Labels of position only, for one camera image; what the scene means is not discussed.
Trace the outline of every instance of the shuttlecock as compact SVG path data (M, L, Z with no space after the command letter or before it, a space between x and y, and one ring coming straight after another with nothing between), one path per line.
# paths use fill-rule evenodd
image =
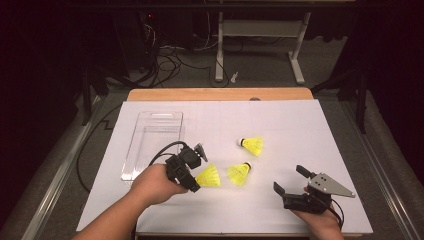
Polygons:
M251 152L256 157L262 152L264 140L261 137L242 138L238 140L238 144Z
M209 166L199 173L195 179L202 187L221 186L221 179L219 178L218 170L213 164L209 164Z
M243 186L250 169L251 165L246 162L229 167L227 169L227 175L235 185Z

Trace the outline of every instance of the hand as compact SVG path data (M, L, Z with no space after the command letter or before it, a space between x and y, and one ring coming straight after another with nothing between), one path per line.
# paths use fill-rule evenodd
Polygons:
M165 164L153 164L133 181L129 194L140 198L148 206L167 201L175 194L186 193L183 186L166 176Z
M326 210L322 214L313 214L296 210L291 211L308 224L309 229L317 239L344 239L339 228L337 217L329 210Z

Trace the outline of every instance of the dark background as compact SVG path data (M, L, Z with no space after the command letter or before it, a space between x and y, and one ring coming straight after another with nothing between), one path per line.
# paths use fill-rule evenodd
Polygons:
M334 74L366 61L369 89L423 183L423 8L419 1L401 4L406 7L394 12L313 12L306 39L324 36L331 41L349 36ZM74 101L81 93L86 64L99 64L123 76L129 69L149 66L145 46L136 44L145 40L139 14L78 12L64 6L52 0L1 2L1 225L74 119L78 110ZM160 29L168 41L190 49L193 32L207 36L207 21L199 14L153 13L155 18L145 21ZM280 19L302 12L225 14ZM216 31L216 19L217 14L211 13L212 31Z

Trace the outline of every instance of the wooden tabletop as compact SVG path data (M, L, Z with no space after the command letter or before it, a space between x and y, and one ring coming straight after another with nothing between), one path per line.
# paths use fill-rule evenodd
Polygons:
M314 99L304 87L134 89L128 101L243 101Z

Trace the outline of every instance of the transparent tray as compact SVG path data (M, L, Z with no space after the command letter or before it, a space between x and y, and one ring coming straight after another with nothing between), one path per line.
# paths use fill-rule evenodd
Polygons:
M182 129L182 112L141 112L122 168L121 179L131 185L160 150L172 142L183 140ZM173 146L166 153L177 154L178 149L178 146Z

